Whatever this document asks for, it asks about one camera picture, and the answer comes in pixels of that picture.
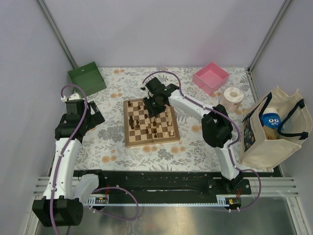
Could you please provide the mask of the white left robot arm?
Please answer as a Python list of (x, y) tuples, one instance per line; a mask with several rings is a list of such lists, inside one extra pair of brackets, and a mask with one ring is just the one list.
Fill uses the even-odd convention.
[(74, 165), (87, 131), (104, 123), (95, 102), (86, 103), (78, 93), (64, 98), (66, 113), (55, 129), (55, 162), (42, 199), (34, 200), (32, 210), (45, 227), (77, 226), (83, 205), (92, 192), (102, 193), (106, 181), (99, 170), (86, 170), (72, 185)]

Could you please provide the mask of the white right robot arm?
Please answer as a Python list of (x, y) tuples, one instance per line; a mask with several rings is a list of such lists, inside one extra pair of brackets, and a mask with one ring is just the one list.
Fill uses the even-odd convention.
[(148, 90), (148, 96), (143, 98), (143, 102), (150, 117), (155, 117), (165, 111), (166, 107), (172, 106), (201, 122), (202, 137), (215, 149), (220, 163), (223, 189), (229, 194), (235, 193), (240, 188), (243, 177), (233, 157), (233, 121), (228, 117), (225, 107), (202, 103), (184, 95), (181, 87), (174, 84), (166, 86), (156, 77), (145, 84), (145, 89)]

